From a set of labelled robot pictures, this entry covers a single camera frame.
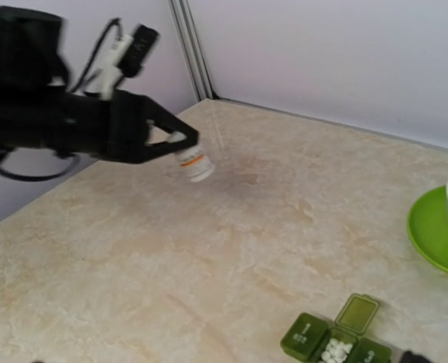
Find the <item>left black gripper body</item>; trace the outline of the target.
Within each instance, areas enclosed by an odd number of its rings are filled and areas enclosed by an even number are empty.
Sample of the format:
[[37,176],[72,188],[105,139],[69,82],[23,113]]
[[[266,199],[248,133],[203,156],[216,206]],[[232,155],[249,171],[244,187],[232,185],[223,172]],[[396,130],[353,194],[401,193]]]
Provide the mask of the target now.
[[142,96],[117,91],[110,103],[106,161],[140,164],[145,161],[149,126]]

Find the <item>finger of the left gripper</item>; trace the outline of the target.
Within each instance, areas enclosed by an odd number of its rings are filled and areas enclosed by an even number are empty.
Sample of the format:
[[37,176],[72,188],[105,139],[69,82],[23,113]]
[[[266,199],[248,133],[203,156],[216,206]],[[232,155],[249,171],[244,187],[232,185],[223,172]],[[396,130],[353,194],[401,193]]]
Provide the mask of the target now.
[[[144,147],[144,162],[156,160],[170,154],[176,154],[198,144],[199,132],[180,118],[169,112],[152,98],[144,96],[144,116],[148,127],[148,137]],[[150,144],[148,140],[152,129],[159,129],[169,136],[174,132],[181,132],[186,139],[176,143],[161,141]]]

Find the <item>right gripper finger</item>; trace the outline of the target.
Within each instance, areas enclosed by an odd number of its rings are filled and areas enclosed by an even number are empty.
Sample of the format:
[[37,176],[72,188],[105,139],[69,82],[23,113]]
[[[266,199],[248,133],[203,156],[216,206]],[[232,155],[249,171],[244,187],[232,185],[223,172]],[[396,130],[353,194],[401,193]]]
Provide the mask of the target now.
[[423,355],[407,350],[401,356],[401,363],[432,363],[432,361]]

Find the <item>small white pill bottle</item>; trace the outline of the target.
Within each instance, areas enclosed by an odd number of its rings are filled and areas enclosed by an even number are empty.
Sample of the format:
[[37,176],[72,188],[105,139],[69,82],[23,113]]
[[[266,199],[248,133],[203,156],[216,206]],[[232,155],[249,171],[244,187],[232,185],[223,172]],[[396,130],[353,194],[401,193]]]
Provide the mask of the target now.
[[215,166],[200,144],[175,154],[177,163],[191,182],[200,182],[209,177]]

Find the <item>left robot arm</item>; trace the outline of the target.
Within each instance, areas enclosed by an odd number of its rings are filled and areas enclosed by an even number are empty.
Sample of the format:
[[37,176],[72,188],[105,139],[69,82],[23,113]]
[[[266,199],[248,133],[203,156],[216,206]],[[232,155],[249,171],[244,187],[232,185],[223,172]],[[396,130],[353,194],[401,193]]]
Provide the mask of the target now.
[[120,89],[142,71],[158,32],[118,33],[99,70],[75,85],[58,46],[63,18],[0,6],[0,163],[18,148],[140,164],[194,147],[198,131],[145,95]]

